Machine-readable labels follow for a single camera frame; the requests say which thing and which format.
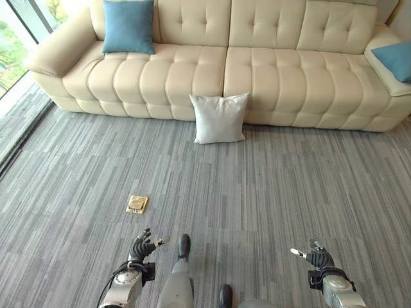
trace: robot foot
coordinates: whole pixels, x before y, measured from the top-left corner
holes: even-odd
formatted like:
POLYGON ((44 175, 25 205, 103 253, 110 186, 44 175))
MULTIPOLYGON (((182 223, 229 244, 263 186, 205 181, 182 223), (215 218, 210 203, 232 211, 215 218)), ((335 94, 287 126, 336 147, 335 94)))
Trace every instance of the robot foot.
POLYGON ((184 259, 188 261, 188 256, 190 254, 190 248, 191 248, 190 236, 188 236, 187 234, 182 234, 180 237, 180 243, 179 243, 179 260, 184 259))
POLYGON ((220 288, 220 299, 218 308, 232 307, 232 288, 228 284, 223 284, 220 288))

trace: window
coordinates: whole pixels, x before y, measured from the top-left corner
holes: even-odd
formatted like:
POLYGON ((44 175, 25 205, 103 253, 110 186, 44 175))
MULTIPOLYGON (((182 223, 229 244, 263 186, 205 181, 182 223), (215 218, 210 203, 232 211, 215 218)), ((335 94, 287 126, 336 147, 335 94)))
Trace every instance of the window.
POLYGON ((39 42, 88 5, 87 0, 0 0, 0 98, 27 72, 39 42))

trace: tufted seat cushion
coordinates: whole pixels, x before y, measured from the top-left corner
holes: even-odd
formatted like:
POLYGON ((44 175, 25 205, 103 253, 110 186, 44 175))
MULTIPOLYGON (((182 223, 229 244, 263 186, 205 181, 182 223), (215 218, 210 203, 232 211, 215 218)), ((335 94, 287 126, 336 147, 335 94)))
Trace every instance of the tufted seat cushion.
POLYGON ((389 130, 410 108, 363 55, 230 47, 224 95, 246 92, 252 124, 389 130))
POLYGON ((222 95, 225 47, 153 46, 154 55, 103 54, 97 41, 62 79, 71 99, 53 99, 93 114, 192 121, 189 94, 222 95))

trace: white pillow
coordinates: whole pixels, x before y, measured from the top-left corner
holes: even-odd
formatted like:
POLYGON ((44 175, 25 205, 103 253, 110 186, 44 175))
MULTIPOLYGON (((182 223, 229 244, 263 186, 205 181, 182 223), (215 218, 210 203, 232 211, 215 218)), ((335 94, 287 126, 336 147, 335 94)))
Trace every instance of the white pillow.
POLYGON ((190 94, 197 135, 194 143, 232 142, 245 139, 242 128, 249 93, 228 98, 205 98, 190 94))

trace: wall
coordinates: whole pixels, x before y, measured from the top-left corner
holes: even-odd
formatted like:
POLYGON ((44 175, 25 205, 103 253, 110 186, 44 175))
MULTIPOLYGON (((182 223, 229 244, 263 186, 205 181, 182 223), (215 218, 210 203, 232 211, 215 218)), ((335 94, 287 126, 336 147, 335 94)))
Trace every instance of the wall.
POLYGON ((402 40, 411 40, 411 0, 404 0, 404 5, 392 21, 390 28, 402 40))
POLYGON ((385 23, 398 3, 398 0, 379 0, 377 4, 378 22, 385 23))

